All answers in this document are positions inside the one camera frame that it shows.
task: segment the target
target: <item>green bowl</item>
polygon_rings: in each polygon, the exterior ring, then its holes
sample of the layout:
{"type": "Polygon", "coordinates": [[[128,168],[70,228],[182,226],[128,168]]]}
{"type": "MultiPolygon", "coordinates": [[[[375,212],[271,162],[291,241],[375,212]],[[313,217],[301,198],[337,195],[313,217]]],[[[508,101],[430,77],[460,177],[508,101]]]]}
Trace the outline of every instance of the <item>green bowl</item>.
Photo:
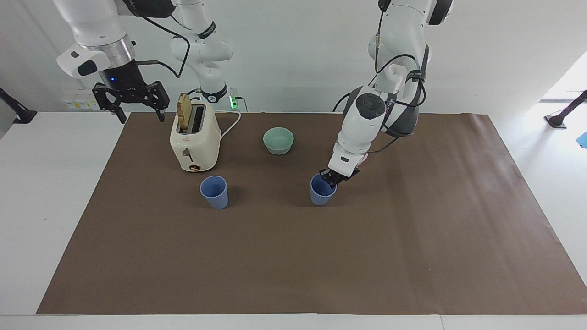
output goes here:
{"type": "Polygon", "coordinates": [[[287,154],[294,143],[294,134],[283,127],[274,127],[263,135],[263,143],[270,153],[287,154]]]}

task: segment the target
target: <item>blue paper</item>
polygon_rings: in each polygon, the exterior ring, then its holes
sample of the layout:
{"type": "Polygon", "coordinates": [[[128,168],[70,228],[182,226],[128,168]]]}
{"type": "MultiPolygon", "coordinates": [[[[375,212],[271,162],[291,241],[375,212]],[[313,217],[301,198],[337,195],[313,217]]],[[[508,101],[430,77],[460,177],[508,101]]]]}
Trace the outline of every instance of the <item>blue paper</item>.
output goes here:
{"type": "Polygon", "coordinates": [[[577,139],[579,145],[585,149],[587,149],[587,133],[583,134],[580,138],[577,139]]]}

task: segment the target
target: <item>white backdrop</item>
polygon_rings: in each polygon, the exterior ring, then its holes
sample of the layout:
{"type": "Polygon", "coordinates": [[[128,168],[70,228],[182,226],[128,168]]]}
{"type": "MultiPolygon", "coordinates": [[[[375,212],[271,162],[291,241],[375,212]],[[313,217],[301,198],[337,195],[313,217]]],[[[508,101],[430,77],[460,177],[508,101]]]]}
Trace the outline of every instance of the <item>white backdrop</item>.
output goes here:
{"type": "MultiPolygon", "coordinates": [[[[221,64],[227,82],[254,111],[327,112],[340,96],[367,83],[373,61],[367,44],[379,18],[377,1],[207,0],[235,56],[221,64]]],[[[453,14],[426,28],[432,63],[425,112],[525,113],[587,50],[583,0],[455,0],[453,14]]],[[[140,18],[125,17],[139,60],[179,67],[171,36],[140,18]]],[[[166,26],[179,28],[170,19],[166,26]]],[[[64,89],[80,83],[55,57],[73,43],[51,0],[0,1],[0,86],[29,107],[63,110],[64,89]]],[[[162,67],[143,67],[176,99],[198,86],[186,71],[176,80],[162,67]]],[[[126,106],[127,110],[150,110],[126,106]]]]}

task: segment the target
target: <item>white cable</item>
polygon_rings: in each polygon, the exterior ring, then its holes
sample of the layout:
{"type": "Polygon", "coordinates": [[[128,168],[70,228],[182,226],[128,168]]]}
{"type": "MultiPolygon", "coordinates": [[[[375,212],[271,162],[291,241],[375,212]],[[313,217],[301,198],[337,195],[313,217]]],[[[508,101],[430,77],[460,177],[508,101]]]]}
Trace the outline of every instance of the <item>white cable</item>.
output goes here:
{"type": "MultiPolygon", "coordinates": [[[[234,111],[219,111],[219,110],[214,110],[214,112],[219,112],[219,113],[235,113],[234,111]]],[[[220,139],[221,140],[241,120],[241,117],[242,117],[241,111],[239,110],[237,113],[238,113],[238,118],[235,120],[235,122],[224,133],[222,133],[222,135],[220,136],[220,139]]]]}

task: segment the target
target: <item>green light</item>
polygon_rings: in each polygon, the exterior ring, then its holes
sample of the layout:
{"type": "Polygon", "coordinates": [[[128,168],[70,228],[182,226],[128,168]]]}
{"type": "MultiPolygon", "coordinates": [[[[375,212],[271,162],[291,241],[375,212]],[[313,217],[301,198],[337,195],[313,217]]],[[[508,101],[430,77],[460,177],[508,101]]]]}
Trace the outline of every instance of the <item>green light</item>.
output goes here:
{"type": "Polygon", "coordinates": [[[238,101],[235,100],[235,98],[232,97],[232,96],[229,96],[228,98],[230,100],[230,106],[231,106],[231,108],[233,108],[233,109],[238,108],[238,101]]]}

